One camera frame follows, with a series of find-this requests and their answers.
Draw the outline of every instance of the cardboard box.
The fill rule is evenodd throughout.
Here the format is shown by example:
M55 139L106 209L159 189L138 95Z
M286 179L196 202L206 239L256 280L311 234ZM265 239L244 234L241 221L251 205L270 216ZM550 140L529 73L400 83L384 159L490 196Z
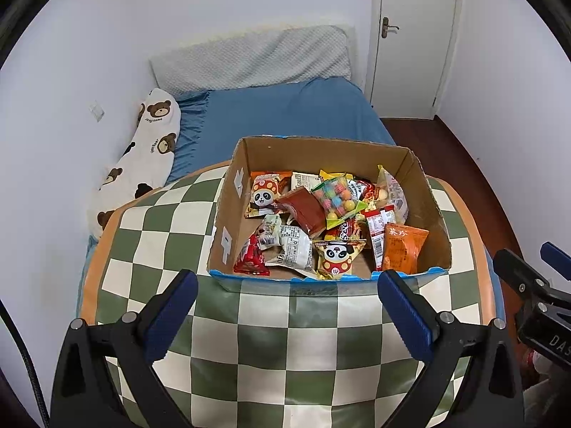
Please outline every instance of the cardboard box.
M350 172L376 181L382 164L401 184L409 206L407 225L430 231L418 259L420 272L406 277L414 289L445 273L452 264L450 239L444 219L432 195L419 160L408 148L362 141L313 137L246 137L242 138L226 173L218 202L215 237L208 258L208 270L229 291L247 290L258 294L376 294L375 259L365 249L353 261L353 281L315 281L301 279L293 270L270 267L269 277L234 273L232 267L248 237L262 221L245 218L252 182L250 172L295 170L319 174ZM272 254L264 252L266 259Z

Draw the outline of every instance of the silver bolt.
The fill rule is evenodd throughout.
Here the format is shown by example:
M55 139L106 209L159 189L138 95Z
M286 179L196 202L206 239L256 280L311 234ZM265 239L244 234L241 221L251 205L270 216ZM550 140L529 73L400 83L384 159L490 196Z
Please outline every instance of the silver bolt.
M79 330L84 325L84 321L81 319L73 319L70 323L70 328L72 330Z
M496 318L494 319L494 326L500 330L505 328L505 322L502 319Z
M440 319L444 323L452 323L454 321L454 315L452 312L441 312Z
M131 323L131 322L134 322L136 319L137 319L137 313L133 312L132 310L130 310L129 312L126 312L121 317L121 321L124 323Z

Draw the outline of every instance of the white pillow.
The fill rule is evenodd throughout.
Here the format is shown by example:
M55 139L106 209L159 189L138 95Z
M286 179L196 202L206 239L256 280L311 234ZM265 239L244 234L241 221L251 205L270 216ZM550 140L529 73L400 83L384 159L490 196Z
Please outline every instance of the white pillow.
M123 157L92 199L91 234L99 238L115 209L164 186L172 169L181 110L167 92L155 88L141 104L138 126Z

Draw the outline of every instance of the green and white checkered cloth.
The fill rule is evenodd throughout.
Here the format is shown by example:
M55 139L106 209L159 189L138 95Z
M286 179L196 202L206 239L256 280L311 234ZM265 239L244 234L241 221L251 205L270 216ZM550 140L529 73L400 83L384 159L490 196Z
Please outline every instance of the green and white checkered cloth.
M179 270L195 271L199 296L165 359L153 368L195 426L380 427L418 376L376 296L230 293L206 270L227 167L185 177L122 214L98 294L96 321L140 311ZM437 310L480 323L468 232L443 187L429 179L452 240L452 268L420 288ZM111 375L131 419L147 426L116 359ZM431 424L450 408L456 369Z

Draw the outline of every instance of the door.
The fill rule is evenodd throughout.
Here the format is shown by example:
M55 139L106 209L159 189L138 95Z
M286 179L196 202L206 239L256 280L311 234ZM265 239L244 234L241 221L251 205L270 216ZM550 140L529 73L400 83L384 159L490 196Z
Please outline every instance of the door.
M371 103L379 117L432 118L456 0L381 0Z

